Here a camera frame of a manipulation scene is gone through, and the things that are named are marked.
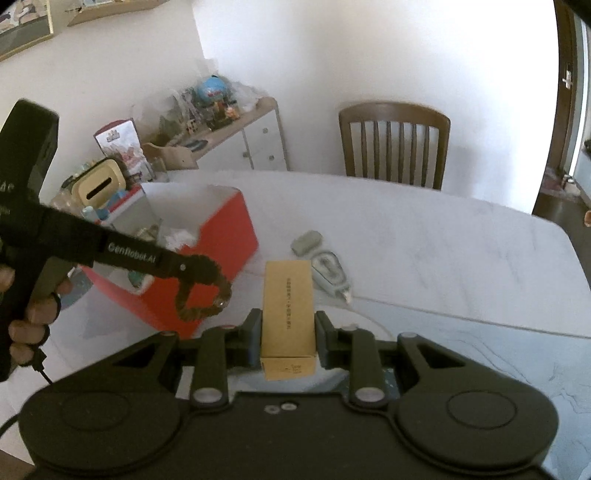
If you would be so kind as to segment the person's left hand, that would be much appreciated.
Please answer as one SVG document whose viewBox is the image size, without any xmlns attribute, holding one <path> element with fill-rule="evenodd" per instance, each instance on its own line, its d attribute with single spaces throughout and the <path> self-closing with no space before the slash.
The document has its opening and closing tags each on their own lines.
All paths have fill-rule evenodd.
<svg viewBox="0 0 591 480">
<path fill-rule="evenodd" d="M 25 365 L 32 361 L 33 347 L 39 345 L 45 336 L 45 327 L 52 324 L 61 310 L 56 300 L 61 295 L 69 294 L 73 286 L 68 277 L 58 284 L 54 294 L 47 298 L 31 301 L 25 310 L 25 316 L 13 320 L 8 326 L 11 338 L 10 355 L 17 365 Z"/>
</svg>

